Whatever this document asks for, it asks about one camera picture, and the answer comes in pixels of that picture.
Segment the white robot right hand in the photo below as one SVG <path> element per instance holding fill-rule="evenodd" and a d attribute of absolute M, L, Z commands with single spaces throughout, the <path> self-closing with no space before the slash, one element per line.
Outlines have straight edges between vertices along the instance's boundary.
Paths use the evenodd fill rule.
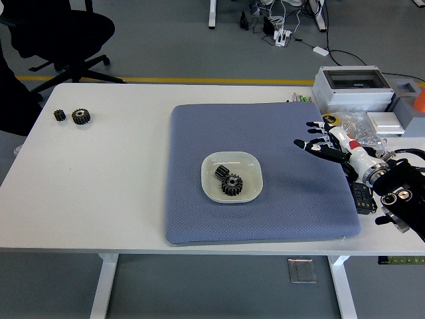
<path fill-rule="evenodd" d="M 308 122 L 309 133 L 322 133 L 323 136 L 310 142 L 294 140 L 294 144 L 321 159 L 340 163 L 348 174 L 371 186 L 388 170 L 388 164 L 370 156 L 366 149 L 341 126 L 326 122 Z"/>

